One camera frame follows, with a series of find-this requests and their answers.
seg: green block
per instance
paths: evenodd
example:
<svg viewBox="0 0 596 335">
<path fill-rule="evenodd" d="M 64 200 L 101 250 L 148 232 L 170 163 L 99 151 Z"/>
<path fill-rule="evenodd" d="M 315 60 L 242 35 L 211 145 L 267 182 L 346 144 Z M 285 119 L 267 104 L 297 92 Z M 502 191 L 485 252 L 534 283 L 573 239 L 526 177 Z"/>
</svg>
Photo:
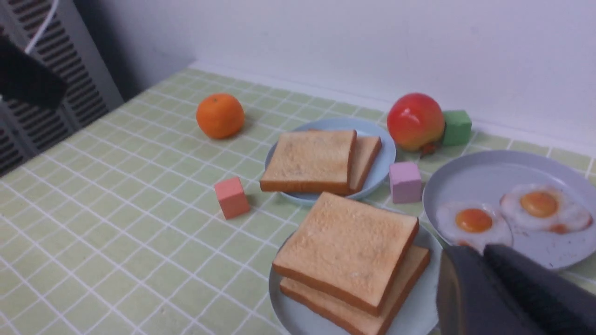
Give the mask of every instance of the green block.
<svg viewBox="0 0 596 335">
<path fill-rule="evenodd" d="M 442 144 L 445 147 L 467 144 L 472 134 L 472 120 L 465 110 L 447 110 L 445 117 L 445 134 Z"/>
</svg>

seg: apple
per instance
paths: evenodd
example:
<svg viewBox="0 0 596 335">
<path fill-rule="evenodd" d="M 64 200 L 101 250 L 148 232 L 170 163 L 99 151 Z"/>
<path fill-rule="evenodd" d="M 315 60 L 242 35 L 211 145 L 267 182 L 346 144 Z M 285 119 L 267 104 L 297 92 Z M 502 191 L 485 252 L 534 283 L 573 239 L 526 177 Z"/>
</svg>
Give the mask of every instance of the apple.
<svg viewBox="0 0 596 335">
<path fill-rule="evenodd" d="M 434 153 L 443 132 L 445 117 L 439 104 L 422 93 L 398 99 L 387 115 L 387 130 L 395 144 L 406 151 Z"/>
</svg>

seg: plate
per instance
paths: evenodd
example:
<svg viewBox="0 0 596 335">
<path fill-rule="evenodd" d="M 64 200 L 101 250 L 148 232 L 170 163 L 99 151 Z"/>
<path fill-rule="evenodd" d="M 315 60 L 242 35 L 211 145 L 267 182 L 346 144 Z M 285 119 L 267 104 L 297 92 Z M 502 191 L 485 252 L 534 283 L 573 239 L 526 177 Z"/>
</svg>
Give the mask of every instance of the plate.
<svg viewBox="0 0 596 335">
<path fill-rule="evenodd" d="M 427 335 L 439 322 L 435 300 L 443 247 L 422 225 L 414 244 L 431 250 L 430 263 L 393 319 L 387 335 Z M 269 297 L 275 315 L 291 335 L 348 335 L 344 329 L 285 296 L 280 291 L 281 279 L 272 267 L 269 272 Z"/>
<path fill-rule="evenodd" d="M 519 151 L 496 150 L 457 158 L 426 183 L 423 206 L 439 236 L 436 211 L 447 201 L 481 201 L 499 208 L 503 194 L 519 184 L 548 184 L 568 193 L 596 218 L 596 188 L 577 171 L 555 160 Z M 596 225 L 565 235 L 513 228 L 513 249 L 542 266 L 561 270 L 596 251 Z"/>
<path fill-rule="evenodd" d="M 323 131 L 345 131 L 345 130 L 356 130 L 358 136 L 378 136 L 381 138 L 381 150 L 379 151 L 377 158 L 371 166 L 370 172 L 368 172 L 367 180 L 364 182 L 362 190 L 358 193 L 346 196 L 348 199 L 359 200 L 365 198 L 374 190 L 376 190 L 387 178 L 389 174 L 389 166 L 395 162 L 396 148 L 393 138 L 383 128 L 377 126 L 375 123 L 350 119 L 350 118 L 338 118 L 338 119 L 324 119 L 314 122 L 306 123 L 293 131 L 307 131 L 309 129 L 319 129 Z M 265 169 L 269 166 L 273 152 L 277 142 L 269 149 L 269 153 L 265 159 Z M 286 197 L 290 201 L 301 204 L 304 206 L 312 206 L 319 198 L 320 193 L 285 193 L 281 192 L 282 196 Z"/>
</svg>

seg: green checkered tablecloth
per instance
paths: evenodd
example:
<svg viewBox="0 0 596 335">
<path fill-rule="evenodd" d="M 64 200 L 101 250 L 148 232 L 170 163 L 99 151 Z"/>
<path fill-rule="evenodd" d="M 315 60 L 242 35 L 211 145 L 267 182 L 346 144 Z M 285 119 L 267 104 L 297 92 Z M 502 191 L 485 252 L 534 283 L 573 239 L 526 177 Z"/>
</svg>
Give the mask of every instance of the green checkered tablecloth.
<svg viewBox="0 0 596 335">
<path fill-rule="evenodd" d="M 244 105 L 239 138 L 212 141 L 196 124 L 197 104 L 220 91 Z M 308 209 L 260 192 L 263 160 L 281 132 L 346 116 L 384 126 L 378 110 L 186 69 L 4 176 L 0 334 L 283 333 L 269 269 Z M 484 133 L 399 159 L 415 160 L 428 179 L 455 157 L 491 149 L 549 156 L 596 184 L 591 157 Z M 252 211 L 227 221 L 213 184 L 236 175 Z M 387 185 L 366 201 L 428 226 L 422 204 L 393 204 Z M 596 256 L 562 276 L 596 293 Z"/>
</svg>

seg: toy block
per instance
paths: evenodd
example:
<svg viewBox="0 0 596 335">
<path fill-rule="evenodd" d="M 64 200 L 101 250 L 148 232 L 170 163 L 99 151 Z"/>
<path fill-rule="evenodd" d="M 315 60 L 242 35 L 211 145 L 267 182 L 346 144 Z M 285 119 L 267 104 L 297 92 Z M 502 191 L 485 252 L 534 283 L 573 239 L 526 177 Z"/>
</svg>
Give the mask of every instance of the toy block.
<svg viewBox="0 0 596 335">
<path fill-rule="evenodd" d="M 422 200 L 422 177 L 413 162 L 389 166 L 389 187 L 393 203 L 417 203 Z"/>
<path fill-rule="evenodd" d="M 472 134 L 472 121 L 465 110 L 444 111 L 445 134 L 442 144 L 446 147 L 467 144 Z"/>
<path fill-rule="evenodd" d="M 226 219 L 232 219 L 250 210 L 249 200 L 246 198 L 239 177 L 226 179 L 215 184 L 215 194 Z"/>
</svg>

